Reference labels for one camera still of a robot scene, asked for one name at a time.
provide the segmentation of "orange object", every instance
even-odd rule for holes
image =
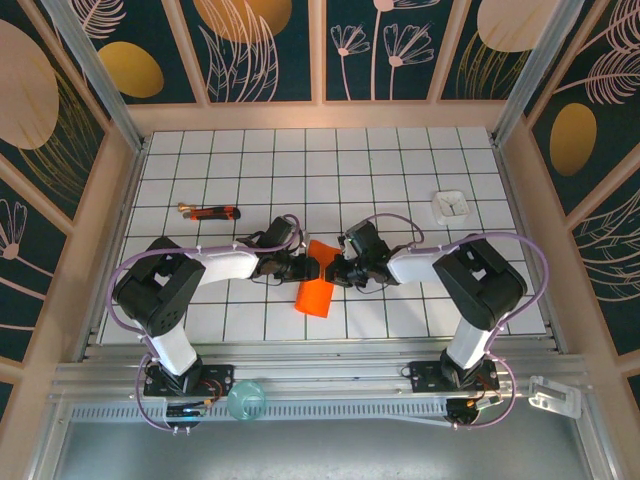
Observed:
[[[320,278],[300,284],[298,298],[296,299],[296,310],[315,317],[327,318],[331,297],[333,296],[333,283],[324,280],[324,269],[340,253],[342,252],[338,248],[330,247],[317,240],[311,240],[307,255],[318,260]]]

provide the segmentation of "white square object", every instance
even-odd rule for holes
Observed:
[[[173,182],[173,191],[171,192],[171,206],[177,206],[178,203],[186,203],[187,205],[202,205],[204,197],[206,180],[176,180]]]
[[[387,301],[389,337],[427,337],[427,319],[423,300]]]
[[[162,235],[168,207],[134,208],[129,236],[155,237]]]
[[[264,303],[228,304],[224,341],[242,342],[263,340],[264,313]]]
[[[341,176],[340,201],[344,203],[373,202],[371,177]]]
[[[184,132],[155,132],[149,153],[180,153],[183,134]]]
[[[460,311],[453,300],[437,298],[424,301],[431,337],[453,337],[460,323]]]
[[[337,175],[336,152],[307,152],[307,176]]]
[[[429,141],[431,148],[460,148],[458,131],[453,127],[429,128]]]
[[[467,173],[462,150],[434,150],[433,162],[438,173]]]
[[[304,313],[293,303],[267,304],[265,340],[304,340]]]
[[[244,152],[273,152],[275,132],[273,130],[245,130]]]
[[[177,155],[149,155],[144,167],[143,180],[168,179],[176,175]]]
[[[436,173],[431,150],[402,150],[400,153],[405,175]]]
[[[369,152],[338,152],[340,175],[371,175]]]
[[[373,196],[376,202],[406,202],[407,189],[403,175],[373,177]]]
[[[308,204],[307,231],[310,233],[340,233],[340,208],[337,203]]]
[[[241,178],[238,204],[271,203],[271,178]]]
[[[160,207],[169,204],[172,180],[143,180],[136,200],[136,207]]]
[[[238,203],[238,179],[209,179],[204,193],[204,203],[209,206],[235,205]]]
[[[214,153],[211,155],[207,176],[209,178],[239,177],[241,162],[241,153]]]
[[[504,186],[497,173],[476,173],[471,175],[471,183],[477,200],[506,200]]]
[[[409,200],[412,202],[431,201],[435,193],[440,190],[438,178],[435,175],[407,175],[405,181]]]
[[[493,151],[488,148],[464,149],[469,173],[497,173],[498,166]]]
[[[478,209],[485,229],[499,230],[506,228],[512,230],[515,228],[511,210],[506,201],[478,201]]]
[[[207,178],[209,169],[208,153],[180,155],[176,178]]]
[[[464,148],[491,148],[489,134],[484,127],[458,127]]]
[[[275,177],[304,177],[305,152],[276,152],[273,162]]]
[[[387,338],[382,300],[347,302],[348,338]]]
[[[395,128],[367,128],[369,150],[397,150],[398,133]]]
[[[337,203],[338,177],[307,177],[307,202]]]
[[[449,175],[438,175],[438,184],[441,191],[458,190],[462,192],[465,198],[473,200],[474,190],[471,188],[469,175],[459,175],[456,173]]]
[[[399,128],[398,138],[400,140],[400,148],[402,149],[431,148],[425,127]]]
[[[212,151],[216,153],[240,153],[244,130],[217,130],[213,136]]]
[[[222,342],[227,306],[189,305],[184,330],[194,345]]]
[[[242,177],[271,177],[273,153],[243,153]]]
[[[373,175],[402,175],[402,161],[398,150],[381,150],[369,153]]]
[[[211,153],[213,132],[184,132],[180,153]]]
[[[336,150],[336,131],[333,128],[307,130],[307,152]]]
[[[276,130],[276,152],[304,152],[304,129]]]
[[[367,150],[367,131],[364,128],[339,128],[338,150]]]
[[[273,203],[304,203],[305,181],[302,177],[273,179]]]
[[[331,302],[327,318],[307,315],[307,340],[346,338],[344,302]]]

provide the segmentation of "white tile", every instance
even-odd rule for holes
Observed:
[[[307,152],[336,150],[336,131],[333,128],[311,128],[307,130]]]
[[[155,132],[151,140],[150,154],[180,153],[184,132]]]
[[[518,306],[524,305],[528,300],[528,297],[523,298]],[[513,335],[540,335],[547,331],[537,304],[531,305],[524,312],[513,317],[507,325]]]
[[[479,201],[480,217],[485,229],[514,229],[513,217],[509,204],[504,201]]]
[[[346,231],[357,225],[365,218],[373,215],[375,210],[373,203],[343,203],[340,205],[342,215],[342,231]]]
[[[338,152],[340,175],[371,175],[369,152]]]
[[[264,205],[271,203],[271,178],[241,178],[239,204]]]
[[[338,150],[367,149],[367,131],[364,128],[338,129]]]
[[[276,152],[304,152],[304,129],[276,130]]]
[[[207,187],[204,193],[205,205],[235,205],[237,201],[237,178],[215,178],[207,181]]]
[[[404,176],[374,176],[373,194],[376,202],[406,202],[407,189],[404,185]]]
[[[307,177],[307,202],[338,202],[338,177]]]
[[[407,202],[376,203],[376,213],[393,213],[410,218],[409,204]],[[407,232],[412,230],[407,222],[393,217],[379,217],[376,219],[378,230],[381,232]]]
[[[160,236],[168,207],[134,208],[129,227],[130,236]]]
[[[458,127],[464,148],[491,148],[489,133],[484,127]]]
[[[340,177],[340,201],[373,202],[371,177]]]
[[[427,319],[422,300],[387,301],[389,337],[426,337]]]
[[[497,173],[476,173],[471,175],[473,191],[478,200],[506,200],[504,186]]]
[[[304,152],[276,152],[273,175],[276,177],[304,177]]]
[[[436,173],[431,150],[402,150],[400,153],[405,175]]]
[[[453,300],[427,299],[424,301],[427,309],[427,325],[432,337],[452,337],[460,323],[460,311]]]
[[[427,135],[427,129],[424,127],[399,128],[398,138],[402,149],[430,148],[429,136]]]
[[[397,150],[398,133],[395,128],[367,128],[369,150]]]
[[[184,132],[180,153],[211,153],[213,132]]]
[[[189,305],[184,330],[194,345],[222,342],[226,305]]]
[[[227,305],[225,342],[258,341],[264,339],[264,303]]]
[[[307,231],[340,233],[340,208],[337,203],[307,205]]]
[[[402,175],[402,161],[398,150],[381,150],[369,154],[373,175]]]
[[[171,192],[171,206],[176,206],[180,202],[187,205],[202,205],[206,182],[204,178],[201,180],[176,180]]]
[[[269,205],[239,205],[240,219],[236,220],[236,235],[250,235],[269,228]]]
[[[329,340],[346,337],[343,302],[331,302],[327,318],[307,315],[307,340]]]
[[[264,302],[267,299],[267,286],[264,283],[247,279],[229,281],[229,302]]]
[[[293,303],[267,304],[265,340],[304,340],[304,313]]]
[[[208,222],[217,222],[217,220],[208,220]],[[200,223],[198,220],[184,218],[177,208],[172,207],[167,213],[164,235],[197,235]]]
[[[489,149],[464,149],[470,173],[494,173],[498,171],[493,151]]]
[[[176,175],[177,164],[178,155],[149,155],[142,179],[173,178]]]
[[[308,152],[307,176],[337,175],[338,159],[336,152]]]
[[[207,176],[209,178],[239,177],[241,163],[241,153],[214,153],[211,155]]]
[[[460,148],[458,132],[452,127],[429,128],[431,148]]]
[[[467,174],[438,175],[438,183],[440,191],[458,190],[463,193],[466,200],[473,200],[474,198],[474,190],[471,188],[471,182]]]
[[[349,338],[387,338],[384,302],[347,302],[347,334]]]
[[[436,192],[440,190],[438,178],[435,175],[407,175],[405,180],[409,200],[413,202],[431,201]]]
[[[209,169],[208,153],[180,155],[176,178],[207,178]]]
[[[136,200],[136,207],[160,207],[169,204],[172,180],[143,180]]]
[[[434,150],[433,162],[438,173],[467,173],[462,150]]]
[[[217,130],[213,136],[213,152],[239,153],[242,152],[243,130]]]
[[[273,152],[275,132],[273,130],[245,130],[245,152]]]
[[[273,203],[304,203],[303,177],[279,177],[273,179]]]
[[[242,177],[271,177],[273,153],[243,153]]]

